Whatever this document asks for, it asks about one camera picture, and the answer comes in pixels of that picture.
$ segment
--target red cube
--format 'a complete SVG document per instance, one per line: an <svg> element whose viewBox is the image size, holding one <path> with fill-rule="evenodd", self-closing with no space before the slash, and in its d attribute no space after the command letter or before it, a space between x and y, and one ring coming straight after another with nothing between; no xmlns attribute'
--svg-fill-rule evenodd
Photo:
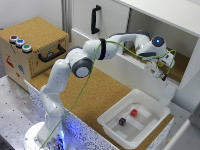
<svg viewBox="0 0 200 150"><path fill-rule="evenodd" d="M136 109L133 109L130 113L131 116L135 117L137 116L138 111Z"/></svg>

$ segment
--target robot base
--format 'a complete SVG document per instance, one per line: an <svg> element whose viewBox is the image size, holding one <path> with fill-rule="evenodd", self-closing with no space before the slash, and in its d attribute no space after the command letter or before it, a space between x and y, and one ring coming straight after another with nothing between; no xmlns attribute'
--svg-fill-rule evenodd
<svg viewBox="0 0 200 150"><path fill-rule="evenodd" d="M44 125L44 122L40 122L32 126L25 134L24 137L24 149L25 150L39 150L40 146L36 144L34 138L37 136L37 133Z"/></svg>

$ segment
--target black handle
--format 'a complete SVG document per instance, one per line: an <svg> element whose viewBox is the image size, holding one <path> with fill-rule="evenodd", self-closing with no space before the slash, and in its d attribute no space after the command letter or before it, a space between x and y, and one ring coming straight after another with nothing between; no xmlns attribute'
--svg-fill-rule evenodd
<svg viewBox="0 0 200 150"><path fill-rule="evenodd" d="M46 57L46 58L44 58L41 54L38 54L38 58L42 62L46 63L46 62L49 62L49 61L53 60L54 58L56 58L56 57L58 57L58 56L60 56L60 55L62 55L62 54L64 54L66 52L66 50L63 47L61 47L60 44L58 45L58 49L60 50L59 52L57 52L57 53L55 53L55 54L53 54L53 55L51 55L49 57Z"/></svg>
<svg viewBox="0 0 200 150"><path fill-rule="evenodd" d="M101 10L101 7L96 5L96 8L92 10L92 20L91 20L91 31L92 34L98 33L100 30L96 28L96 11Z"/></svg>

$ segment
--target black object on floor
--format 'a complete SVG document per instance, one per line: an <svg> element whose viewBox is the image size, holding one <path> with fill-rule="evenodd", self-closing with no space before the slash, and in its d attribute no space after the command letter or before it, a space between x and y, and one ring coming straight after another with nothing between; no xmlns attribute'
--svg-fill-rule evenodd
<svg viewBox="0 0 200 150"><path fill-rule="evenodd" d="M0 135L0 150L15 150L15 149Z"/></svg>

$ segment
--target white countertop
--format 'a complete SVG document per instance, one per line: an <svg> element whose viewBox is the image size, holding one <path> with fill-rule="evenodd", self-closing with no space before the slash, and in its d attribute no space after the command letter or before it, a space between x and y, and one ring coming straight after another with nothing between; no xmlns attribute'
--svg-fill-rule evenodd
<svg viewBox="0 0 200 150"><path fill-rule="evenodd" d="M141 13L200 37L199 0L115 0Z"/></svg>

